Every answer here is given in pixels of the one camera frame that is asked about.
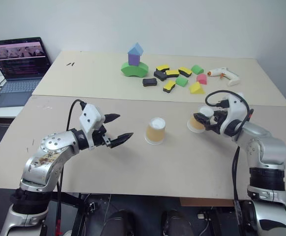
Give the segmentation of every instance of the laptop screen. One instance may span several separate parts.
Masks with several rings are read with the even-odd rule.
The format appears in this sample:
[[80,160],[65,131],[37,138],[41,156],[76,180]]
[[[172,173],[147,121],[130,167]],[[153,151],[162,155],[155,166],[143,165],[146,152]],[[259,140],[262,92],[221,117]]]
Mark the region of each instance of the laptop screen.
[[0,71],[6,79],[42,77],[50,65],[39,37],[0,41]]

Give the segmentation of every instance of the green arch block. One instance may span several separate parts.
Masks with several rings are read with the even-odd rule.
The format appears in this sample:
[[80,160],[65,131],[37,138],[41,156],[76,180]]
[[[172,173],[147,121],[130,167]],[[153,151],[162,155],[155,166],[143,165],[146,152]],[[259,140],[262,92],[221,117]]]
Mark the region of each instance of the green arch block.
[[148,72],[148,65],[140,62],[138,66],[129,65],[128,62],[123,63],[121,71],[125,76],[144,77]]

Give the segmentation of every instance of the white wall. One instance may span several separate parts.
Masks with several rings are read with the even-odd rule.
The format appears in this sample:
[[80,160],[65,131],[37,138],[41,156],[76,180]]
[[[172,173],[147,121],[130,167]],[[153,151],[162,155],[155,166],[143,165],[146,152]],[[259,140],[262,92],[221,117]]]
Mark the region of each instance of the white wall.
[[148,54],[256,58],[286,97],[286,0],[0,0],[0,40],[31,36],[52,61],[136,41]]

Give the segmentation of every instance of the laptop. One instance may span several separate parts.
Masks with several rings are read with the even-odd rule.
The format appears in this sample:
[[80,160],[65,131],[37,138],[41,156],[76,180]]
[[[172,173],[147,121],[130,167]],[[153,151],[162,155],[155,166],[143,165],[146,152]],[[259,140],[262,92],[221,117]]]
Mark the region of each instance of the laptop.
[[0,41],[0,107],[24,106],[50,65],[40,37]]

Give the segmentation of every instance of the purple cube block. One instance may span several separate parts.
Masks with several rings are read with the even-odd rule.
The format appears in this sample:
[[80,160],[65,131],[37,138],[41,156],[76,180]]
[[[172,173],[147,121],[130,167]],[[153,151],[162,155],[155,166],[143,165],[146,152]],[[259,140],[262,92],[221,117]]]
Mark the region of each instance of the purple cube block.
[[128,64],[138,66],[139,65],[139,59],[140,59],[139,55],[129,54],[128,55]]

